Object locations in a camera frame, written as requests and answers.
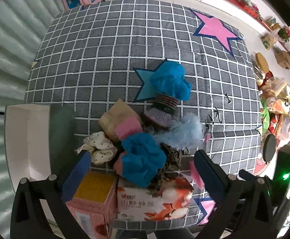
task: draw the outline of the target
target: white box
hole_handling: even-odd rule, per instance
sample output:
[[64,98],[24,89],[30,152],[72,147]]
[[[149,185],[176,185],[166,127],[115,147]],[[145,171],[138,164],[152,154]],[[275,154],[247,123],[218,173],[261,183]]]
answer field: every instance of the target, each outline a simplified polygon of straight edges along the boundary
[[60,105],[19,104],[6,107],[5,145],[9,175],[45,180],[73,161],[74,110]]

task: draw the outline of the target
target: wooden lid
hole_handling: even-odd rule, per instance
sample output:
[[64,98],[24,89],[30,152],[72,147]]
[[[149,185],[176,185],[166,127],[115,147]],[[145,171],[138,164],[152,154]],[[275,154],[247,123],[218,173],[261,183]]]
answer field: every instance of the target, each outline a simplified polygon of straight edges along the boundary
[[255,59],[257,60],[257,64],[260,67],[261,71],[267,73],[269,71],[269,65],[264,56],[261,53],[256,53]]

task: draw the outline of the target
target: bed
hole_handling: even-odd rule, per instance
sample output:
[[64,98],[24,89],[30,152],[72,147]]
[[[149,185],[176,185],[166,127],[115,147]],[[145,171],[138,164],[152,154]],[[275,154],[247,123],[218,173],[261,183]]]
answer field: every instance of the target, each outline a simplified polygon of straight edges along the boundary
[[[207,28],[212,22],[214,36]],[[181,101],[176,116],[200,117],[211,133],[203,149],[227,174],[253,173],[261,141],[260,99],[246,44],[236,28],[197,10],[154,0],[114,0],[57,15],[31,69],[25,102],[73,107],[78,148],[85,136],[100,130],[98,119],[119,98],[137,113],[151,107],[149,100],[134,102],[142,84],[134,68],[154,70],[165,58],[181,63],[192,85],[190,100]],[[175,173],[191,182],[193,198],[208,198],[190,177],[194,153],[182,157]],[[108,164],[92,168],[112,171]],[[172,229],[204,217],[192,199],[183,219],[117,219],[114,227]]]

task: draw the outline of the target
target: screw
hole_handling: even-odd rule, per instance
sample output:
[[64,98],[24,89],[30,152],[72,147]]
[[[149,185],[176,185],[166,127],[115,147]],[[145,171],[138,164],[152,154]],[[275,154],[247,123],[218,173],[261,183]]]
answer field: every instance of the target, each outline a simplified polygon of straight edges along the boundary
[[229,96],[228,96],[228,94],[226,93],[225,94],[225,96],[227,97],[227,99],[228,99],[228,104],[231,104],[232,103],[232,101],[230,100],[230,98],[229,98]]
[[229,180],[235,181],[237,179],[237,176],[235,176],[234,174],[229,174],[228,178]]
[[208,114],[208,117],[210,119],[210,121],[212,122],[212,124],[214,124],[215,122],[213,121],[212,117]]
[[55,174],[51,174],[49,176],[49,180],[54,181],[56,179],[56,175]]
[[260,184],[264,184],[264,179],[259,178],[259,179],[258,179],[258,183],[260,183]]
[[216,118],[218,118],[218,120],[219,120],[219,123],[220,124],[222,124],[222,120],[220,120],[220,114],[219,114],[219,111],[218,111],[218,109],[217,109],[217,107],[215,106],[215,110],[213,110],[214,111],[214,114],[216,115]]
[[209,125],[207,124],[207,120],[205,119],[205,127],[209,130]]
[[20,183],[21,183],[21,184],[25,184],[25,183],[27,182],[27,180],[28,180],[27,178],[22,178],[22,179],[20,180]]

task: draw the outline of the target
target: blue tissue paper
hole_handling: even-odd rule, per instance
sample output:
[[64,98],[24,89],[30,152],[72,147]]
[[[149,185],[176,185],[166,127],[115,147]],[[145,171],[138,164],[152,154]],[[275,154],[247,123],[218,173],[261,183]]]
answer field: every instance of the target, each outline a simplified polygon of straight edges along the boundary
[[122,176],[138,187],[146,188],[163,168],[166,155],[148,133],[137,133],[122,141],[127,154],[122,157]]
[[184,67],[174,61],[166,61],[149,78],[157,93],[166,94],[181,101],[190,99],[192,85],[185,80]]

